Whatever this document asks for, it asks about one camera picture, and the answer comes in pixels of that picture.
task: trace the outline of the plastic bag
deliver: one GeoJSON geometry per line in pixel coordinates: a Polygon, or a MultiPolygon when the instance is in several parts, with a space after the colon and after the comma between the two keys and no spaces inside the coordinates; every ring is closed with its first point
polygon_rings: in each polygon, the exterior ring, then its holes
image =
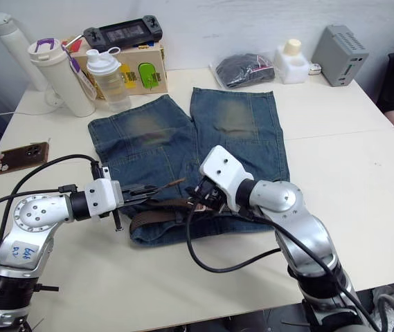
{"type": "Polygon", "coordinates": [[[264,55],[237,54],[222,60],[212,71],[218,83],[227,89],[269,82],[275,78],[274,65],[264,55]]]}

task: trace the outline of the jeans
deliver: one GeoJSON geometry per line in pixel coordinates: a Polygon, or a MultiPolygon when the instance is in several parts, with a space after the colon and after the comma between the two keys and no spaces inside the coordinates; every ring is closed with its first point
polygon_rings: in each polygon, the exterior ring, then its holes
{"type": "MultiPolygon", "coordinates": [[[[120,184],[162,186],[179,178],[155,199],[186,198],[185,189],[196,187],[202,176],[200,163],[215,145],[233,154],[256,180],[289,180],[283,131],[274,95],[194,88],[189,118],[169,95],[141,107],[89,123],[89,132],[103,165],[120,184]]],[[[142,205],[123,207],[132,217],[142,205]]],[[[144,246],[185,241],[185,228],[176,221],[136,229],[131,239],[144,246]]],[[[238,216],[218,216],[192,223],[192,237],[225,232],[256,232],[267,225],[238,216]]]]}

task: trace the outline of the white container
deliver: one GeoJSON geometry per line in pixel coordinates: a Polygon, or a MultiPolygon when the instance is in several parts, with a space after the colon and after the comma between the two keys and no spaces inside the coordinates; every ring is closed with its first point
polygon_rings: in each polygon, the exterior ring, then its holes
{"type": "Polygon", "coordinates": [[[39,91],[45,91],[48,82],[43,74],[32,65],[28,55],[29,41],[15,25],[9,14],[0,12],[0,40],[18,64],[27,72],[33,85],[39,91]]]}
{"type": "Polygon", "coordinates": [[[28,53],[30,61],[46,76],[75,116],[82,118],[95,111],[95,104],[84,93],[58,39],[41,39],[29,46],[28,53]]]}
{"type": "Polygon", "coordinates": [[[113,56],[118,54],[118,47],[110,48],[107,52],[99,53],[97,50],[88,50],[87,70],[93,75],[109,108],[114,112],[130,109],[129,94],[121,77],[121,63],[113,56]]]}
{"type": "Polygon", "coordinates": [[[301,53],[301,42],[297,39],[289,39],[284,47],[277,47],[274,66],[284,84],[303,83],[309,75],[310,64],[301,53]]]}

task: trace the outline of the protein shaker bottle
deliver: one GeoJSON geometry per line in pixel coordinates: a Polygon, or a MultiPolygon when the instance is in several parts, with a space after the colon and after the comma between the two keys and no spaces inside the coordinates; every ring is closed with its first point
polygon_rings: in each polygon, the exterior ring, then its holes
{"type": "Polygon", "coordinates": [[[90,116],[95,111],[95,104],[83,91],[58,39],[41,39],[29,46],[28,53],[31,62],[46,76],[75,116],[90,116]]]}
{"type": "Polygon", "coordinates": [[[46,78],[29,60],[29,41],[15,25],[12,17],[4,12],[0,12],[0,40],[18,64],[27,72],[35,88],[45,91],[48,86],[46,78]]]}
{"type": "Polygon", "coordinates": [[[103,53],[97,50],[86,52],[87,70],[93,75],[109,108],[114,112],[126,111],[131,107],[129,94],[121,77],[121,63],[113,56],[119,52],[118,47],[110,48],[103,53]]]}

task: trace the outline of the white table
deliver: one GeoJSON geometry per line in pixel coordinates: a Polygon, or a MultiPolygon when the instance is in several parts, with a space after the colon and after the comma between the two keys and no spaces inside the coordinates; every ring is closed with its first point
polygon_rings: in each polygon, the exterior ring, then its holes
{"type": "MultiPolygon", "coordinates": [[[[208,69],[168,73],[171,97],[188,113],[192,86],[216,89],[208,69]]],[[[285,134],[292,182],[311,213],[327,226],[357,290],[394,282],[394,128],[357,83],[331,88],[321,76],[285,86],[261,84],[243,91],[273,90],[285,134]]],[[[132,96],[134,107],[158,95],[132,96]]],[[[42,94],[25,92],[17,111],[50,108],[42,94]]],[[[0,150],[49,140],[49,160],[66,154],[96,156],[87,131],[94,118],[59,109],[45,116],[13,116],[0,150]]],[[[29,170],[0,176],[0,196],[29,170]]],[[[23,190],[89,182],[87,161],[69,160],[32,178],[23,190]]],[[[225,234],[195,241],[210,265],[230,266],[275,248],[274,235],[225,234]]],[[[184,243],[139,248],[111,219],[63,225],[41,282],[59,293],[37,293],[29,321],[36,331],[140,331],[299,302],[296,282],[282,255],[223,275],[208,273],[184,243]]]]}

